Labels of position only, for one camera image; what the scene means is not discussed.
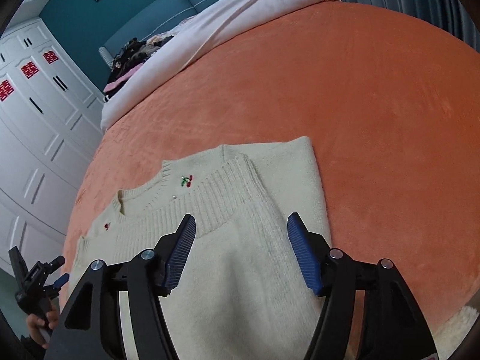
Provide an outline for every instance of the pile of clothes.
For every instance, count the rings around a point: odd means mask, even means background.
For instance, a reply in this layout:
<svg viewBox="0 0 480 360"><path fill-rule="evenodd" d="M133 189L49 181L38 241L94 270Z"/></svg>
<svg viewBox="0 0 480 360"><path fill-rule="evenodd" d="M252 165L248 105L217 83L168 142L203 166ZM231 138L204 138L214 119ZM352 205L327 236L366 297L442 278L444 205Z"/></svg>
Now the pile of clothes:
<svg viewBox="0 0 480 360"><path fill-rule="evenodd" d="M126 84L128 79L142 67L147 59L167 44L175 35L178 35L194 17L188 17L172 30L154 35L146 41L142 40L139 42L137 38L129 40L114 57L110 65L111 73L103 90L105 102L108 102Z"/></svg>

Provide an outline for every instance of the white fluffy rug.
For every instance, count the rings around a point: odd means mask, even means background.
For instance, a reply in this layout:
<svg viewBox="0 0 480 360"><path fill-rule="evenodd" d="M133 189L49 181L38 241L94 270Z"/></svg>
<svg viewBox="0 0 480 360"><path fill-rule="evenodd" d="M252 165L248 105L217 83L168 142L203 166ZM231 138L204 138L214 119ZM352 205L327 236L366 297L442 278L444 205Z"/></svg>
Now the white fluffy rug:
<svg viewBox="0 0 480 360"><path fill-rule="evenodd" d="M479 312L465 306L433 335L439 360L447 360L458 348L477 320Z"/></svg>

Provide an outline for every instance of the cherry embroidery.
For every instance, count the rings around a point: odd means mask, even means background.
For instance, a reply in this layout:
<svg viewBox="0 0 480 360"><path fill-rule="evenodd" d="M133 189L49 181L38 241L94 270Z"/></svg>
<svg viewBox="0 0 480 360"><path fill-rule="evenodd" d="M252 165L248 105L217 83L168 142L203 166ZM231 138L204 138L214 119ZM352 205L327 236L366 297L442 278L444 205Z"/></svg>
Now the cherry embroidery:
<svg viewBox="0 0 480 360"><path fill-rule="evenodd" d="M187 186L187 188L190 188L191 186L191 181L194 179L194 177L192 175L189 175L188 177L186 176L183 176L181 178L181 186L183 187L184 185Z"/></svg>

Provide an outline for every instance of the blue gripper pad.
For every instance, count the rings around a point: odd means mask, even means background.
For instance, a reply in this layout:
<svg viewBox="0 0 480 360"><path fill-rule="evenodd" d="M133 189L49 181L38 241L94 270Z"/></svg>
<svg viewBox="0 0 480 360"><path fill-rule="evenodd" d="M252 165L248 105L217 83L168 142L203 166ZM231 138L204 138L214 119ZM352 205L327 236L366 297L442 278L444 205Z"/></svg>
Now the blue gripper pad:
<svg viewBox="0 0 480 360"><path fill-rule="evenodd" d="M57 290L60 290L70 279L69 274L63 274L60 276L57 280L54 281L53 287L57 288Z"/></svg>
<svg viewBox="0 0 480 360"><path fill-rule="evenodd" d="M303 280L305 280L307 287L310 288L315 295L318 295L323 287L320 277L320 263L317 261L308 244L308 230L296 212L289 216L286 229L290 244L292 245L298 265L300 266Z"/></svg>
<svg viewBox="0 0 480 360"><path fill-rule="evenodd" d="M182 276L183 267L187 262L187 257L190 253L191 245L193 245L196 234L195 219L191 216L183 228L183 231L178 238L169 260L166 263L166 278L165 287L173 290L179 285L180 277Z"/></svg>

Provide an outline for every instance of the white bedsheet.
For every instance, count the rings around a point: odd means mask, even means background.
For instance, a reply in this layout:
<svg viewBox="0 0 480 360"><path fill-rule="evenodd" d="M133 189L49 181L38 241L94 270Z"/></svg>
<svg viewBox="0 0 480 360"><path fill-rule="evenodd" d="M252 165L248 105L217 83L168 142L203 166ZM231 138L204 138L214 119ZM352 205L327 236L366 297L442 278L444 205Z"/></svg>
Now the white bedsheet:
<svg viewBox="0 0 480 360"><path fill-rule="evenodd" d="M322 1L327 0L217 1L147 60L104 105L102 129L106 131L113 126L155 89L213 48L268 21Z"/></svg>

